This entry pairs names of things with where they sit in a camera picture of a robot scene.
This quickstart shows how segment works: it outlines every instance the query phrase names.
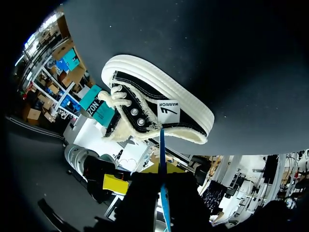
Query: dark gray surface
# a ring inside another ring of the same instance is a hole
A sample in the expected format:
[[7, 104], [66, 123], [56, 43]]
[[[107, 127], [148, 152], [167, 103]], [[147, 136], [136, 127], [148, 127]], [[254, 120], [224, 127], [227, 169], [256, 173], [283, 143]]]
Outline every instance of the dark gray surface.
[[62, 219], [79, 231], [84, 231], [84, 226], [94, 226], [94, 216], [103, 217], [108, 207], [98, 204], [72, 175], [66, 174], [69, 165], [64, 159], [62, 141], [7, 120], [5, 123], [7, 155], [14, 173], [13, 178], [10, 176], [10, 185], [4, 188], [16, 185], [19, 197], [25, 201], [27, 214], [42, 224], [44, 231], [55, 230], [55, 227], [37, 205], [41, 198], [45, 198]]
[[130, 54], [161, 68], [215, 114], [205, 145], [166, 138], [185, 154], [252, 155], [309, 145], [304, 49], [267, 7], [246, 0], [92, 0], [64, 6], [70, 33], [103, 86], [108, 59]]

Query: white shelf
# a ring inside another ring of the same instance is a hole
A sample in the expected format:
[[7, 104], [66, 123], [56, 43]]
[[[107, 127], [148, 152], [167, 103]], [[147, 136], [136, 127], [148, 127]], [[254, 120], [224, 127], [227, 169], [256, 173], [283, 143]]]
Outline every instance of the white shelf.
[[55, 98], [53, 98], [53, 97], [50, 96], [48, 93], [46, 93], [46, 92], [44, 91], [44, 89], [42, 89], [41, 87], [39, 87], [36, 83], [33, 82], [33, 85], [34, 85], [39, 91], [41, 91], [41, 93], [43, 93], [45, 96], [47, 96], [49, 99], [51, 99], [51, 100], [54, 101], [55, 103], [58, 103], [58, 101], [57, 101]]
[[48, 70], [43, 66], [42, 71], [50, 78], [53, 80], [53, 82], [63, 91], [65, 92], [66, 90], [59, 84], [59, 82], [48, 72]]
[[[59, 44], [57, 44], [52, 50], [54, 51], [55, 49], [57, 49], [57, 47], [61, 46], [63, 43], [65, 43], [67, 40], [63, 40], [61, 41]], [[52, 55], [50, 55], [46, 61], [44, 61], [41, 65], [41, 67], [37, 70], [37, 72], [31, 77], [31, 79], [29, 80], [29, 83], [27, 85], [27, 87], [29, 87], [30, 83], [32, 82], [33, 85], [42, 93], [44, 94], [46, 97], [48, 97], [49, 99], [51, 99], [53, 102], [56, 103], [55, 106], [55, 110], [57, 111], [58, 109], [62, 109], [65, 112], [67, 112], [68, 114], [72, 115], [75, 118], [78, 118], [77, 115], [75, 115], [74, 113], [70, 112], [69, 110], [65, 109], [64, 107], [61, 106], [62, 101], [65, 99], [65, 97], [67, 95], [69, 95], [73, 101], [75, 101], [76, 103], [79, 104], [79, 102], [72, 96], [69, 94], [69, 92], [71, 91], [71, 89], [74, 87], [75, 83], [72, 82], [69, 87], [67, 89], [64, 89], [61, 84], [49, 73], [49, 71], [45, 68], [45, 65], [47, 64], [47, 62], [52, 58]], [[44, 74], [46, 74], [53, 82], [55, 85], [57, 85], [63, 92], [64, 94], [61, 96], [61, 98], [57, 101], [56, 99], [54, 99], [52, 96], [50, 96], [47, 92], [45, 92], [44, 89], [42, 89], [40, 86], [38, 86], [34, 81], [37, 78], [37, 76], [40, 74], [40, 72], [43, 72]]]
[[59, 102], [57, 103], [55, 110], [57, 110], [60, 107], [60, 104], [62, 103], [62, 101], [65, 99], [66, 95], [68, 94], [68, 92], [74, 87], [75, 83], [72, 82], [69, 87], [67, 88], [67, 90], [64, 91], [64, 94], [61, 96]]

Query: shoe label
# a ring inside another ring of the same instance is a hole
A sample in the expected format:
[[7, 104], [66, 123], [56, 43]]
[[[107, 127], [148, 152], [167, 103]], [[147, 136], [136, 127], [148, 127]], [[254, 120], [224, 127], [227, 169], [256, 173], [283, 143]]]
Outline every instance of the shoe label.
[[177, 100], [157, 101], [158, 120], [162, 124], [179, 123], [180, 106]]

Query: teal box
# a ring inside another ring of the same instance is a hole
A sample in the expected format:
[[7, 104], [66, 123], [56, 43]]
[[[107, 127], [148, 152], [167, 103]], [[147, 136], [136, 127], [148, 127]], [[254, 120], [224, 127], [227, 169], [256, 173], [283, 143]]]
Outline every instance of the teal box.
[[80, 101], [80, 105], [102, 126], [108, 128], [115, 110], [108, 107], [105, 101], [98, 99], [100, 91], [102, 89], [99, 86], [92, 86]]
[[63, 58], [64, 62], [66, 63], [67, 67], [70, 71], [76, 68], [77, 65], [79, 65], [79, 59], [77, 55], [75, 54], [74, 49], [72, 48], [69, 52], [67, 52]]

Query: metal shelving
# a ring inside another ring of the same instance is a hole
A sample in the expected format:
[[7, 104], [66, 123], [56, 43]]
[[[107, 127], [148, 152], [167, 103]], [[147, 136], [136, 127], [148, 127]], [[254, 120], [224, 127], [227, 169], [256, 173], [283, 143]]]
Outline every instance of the metal shelving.
[[[30, 79], [29, 84], [32, 82], [33, 85], [41, 92], [43, 93], [46, 97], [48, 97], [49, 99], [51, 99], [53, 102], [56, 103], [54, 109], [57, 111], [58, 109], [62, 109], [64, 110], [66, 113], [70, 114], [71, 116], [78, 118], [79, 116], [77, 116], [76, 114], [70, 112], [69, 110], [67, 110], [66, 108], [61, 106], [62, 101], [65, 99], [65, 97], [67, 95], [70, 96], [70, 98], [75, 101], [76, 103], [79, 104], [79, 101], [77, 101], [71, 94], [69, 94], [69, 92], [72, 90], [72, 88], [74, 87], [75, 83], [72, 82], [67, 89], [64, 89], [64, 87], [62, 87], [62, 85], [49, 73], [49, 71], [45, 68], [45, 65], [47, 64], [47, 62], [52, 58], [52, 56], [50, 55], [46, 61], [42, 64], [42, 66], [38, 69], [38, 71], [33, 75], [33, 77]], [[42, 89], [38, 84], [35, 83], [35, 79], [37, 78], [37, 76], [43, 72], [45, 75], [47, 75], [52, 81], [53, 83], [55, 83], [55, 85], [57, 85], [64, 93], [61, 96], [61, 98], [57, 101], [56, 99], [54, 99], [51, 95], [49, 95], [44, 89]]]

